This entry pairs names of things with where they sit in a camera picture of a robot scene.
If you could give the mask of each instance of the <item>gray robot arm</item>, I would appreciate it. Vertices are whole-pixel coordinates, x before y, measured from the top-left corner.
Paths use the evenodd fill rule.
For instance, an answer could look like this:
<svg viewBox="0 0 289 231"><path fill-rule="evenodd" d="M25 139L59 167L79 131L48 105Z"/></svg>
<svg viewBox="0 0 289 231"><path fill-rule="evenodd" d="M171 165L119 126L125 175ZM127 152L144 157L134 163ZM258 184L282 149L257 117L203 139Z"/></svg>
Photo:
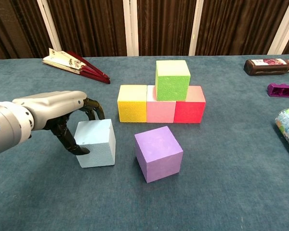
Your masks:
<svg viewBox="0 0 289 231"><path fill-rule="evenodd" d="M80 148L66 123L71 113L84 111L89 120L105 115L101 105L82 91L55 91L0 102L0 153L31 137L32 130L51 130L64 147L75 155L87 154Z"/></svg>

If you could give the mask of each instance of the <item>green foam cube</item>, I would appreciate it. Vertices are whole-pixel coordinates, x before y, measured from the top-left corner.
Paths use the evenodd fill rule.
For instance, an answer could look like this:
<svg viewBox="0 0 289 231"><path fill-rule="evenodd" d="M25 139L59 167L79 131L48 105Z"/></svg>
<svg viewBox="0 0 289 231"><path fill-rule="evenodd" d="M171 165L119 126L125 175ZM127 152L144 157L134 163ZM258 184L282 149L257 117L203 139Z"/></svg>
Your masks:
<svg viewBox="0 0 289 231"><path fill-rule="evenodd" d="M185 60L156 61L157 101L184 101L191 74Z"/></svg>

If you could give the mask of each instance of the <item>purple plastic block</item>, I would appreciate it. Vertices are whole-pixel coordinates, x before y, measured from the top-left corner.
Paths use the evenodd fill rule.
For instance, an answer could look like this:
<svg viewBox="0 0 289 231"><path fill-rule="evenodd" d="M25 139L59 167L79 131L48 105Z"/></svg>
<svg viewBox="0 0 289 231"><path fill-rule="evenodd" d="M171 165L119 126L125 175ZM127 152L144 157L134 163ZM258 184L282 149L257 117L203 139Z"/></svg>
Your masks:
<svg viewBox="0 0 289 231"><path fill-rule="evenodd" d="M268 95L274 97L289 97L289 85L270 83L268 85Z"/></svg>
<svg viewBox="0 0 289 231"><path fill-rule="evenodd" d="M168 126L135 134L135 151L147 183L180 171L183 150Z"/></svg>

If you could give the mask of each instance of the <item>brown bottle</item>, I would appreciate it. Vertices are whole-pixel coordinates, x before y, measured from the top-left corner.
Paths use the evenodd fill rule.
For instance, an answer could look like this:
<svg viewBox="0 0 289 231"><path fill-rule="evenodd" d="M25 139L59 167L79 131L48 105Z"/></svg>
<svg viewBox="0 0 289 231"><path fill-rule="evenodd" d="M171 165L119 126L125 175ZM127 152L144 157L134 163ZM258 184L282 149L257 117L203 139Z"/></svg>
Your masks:
<svg viewBox="0 0 289 231"><path fill-rule="evenodd" d="M281 75L289 72L289 60L285 59L249 59L244 65L250 76Z"/></svg>

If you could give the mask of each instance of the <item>teal tablecloth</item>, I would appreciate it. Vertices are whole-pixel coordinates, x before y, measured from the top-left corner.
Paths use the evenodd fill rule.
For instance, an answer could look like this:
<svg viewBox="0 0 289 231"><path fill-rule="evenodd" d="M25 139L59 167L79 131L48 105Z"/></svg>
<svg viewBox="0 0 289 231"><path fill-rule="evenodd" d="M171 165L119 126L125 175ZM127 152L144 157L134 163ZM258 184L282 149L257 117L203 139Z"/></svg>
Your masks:
<svg viewBox="0 0 289 231"><path fill-rule="evenodd" d="M102 104L117 139L112 167L82 169L44 130L1 153L0 230L289 231L289 145L274 124L289 98L266 93L272 82L289 84L289 73L248 76L245 60L263 57L88 58L110 85L41 59L0 60L0 101L81 90ZM184 150L181 171L147 184L134 134L165 124L119 123L117 96L121 84L153 85L155 61L165 59L186 60L207 106L201 124L167 124ZM72 114L72 133L81 120Z"/></svg>

